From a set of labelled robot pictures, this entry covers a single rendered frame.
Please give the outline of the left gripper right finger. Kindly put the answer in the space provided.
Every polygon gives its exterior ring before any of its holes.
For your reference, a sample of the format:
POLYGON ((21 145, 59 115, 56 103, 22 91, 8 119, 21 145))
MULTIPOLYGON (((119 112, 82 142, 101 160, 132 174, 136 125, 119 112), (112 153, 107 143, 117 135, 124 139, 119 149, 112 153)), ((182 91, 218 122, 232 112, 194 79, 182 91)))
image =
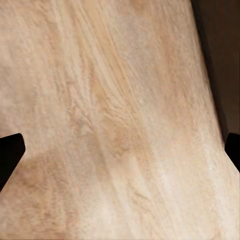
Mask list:
POLYGON ((226 138, 224 150, 240 172, 240 135, 229 133, 226 138))

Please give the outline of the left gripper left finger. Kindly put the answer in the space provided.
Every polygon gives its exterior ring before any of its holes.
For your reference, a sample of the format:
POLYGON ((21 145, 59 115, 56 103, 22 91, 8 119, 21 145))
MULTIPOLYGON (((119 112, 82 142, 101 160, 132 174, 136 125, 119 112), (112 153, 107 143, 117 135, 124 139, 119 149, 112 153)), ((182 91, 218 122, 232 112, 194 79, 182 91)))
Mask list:
POLYGON ((0 138, 0 192, 26 152, 21 133, 0 138))

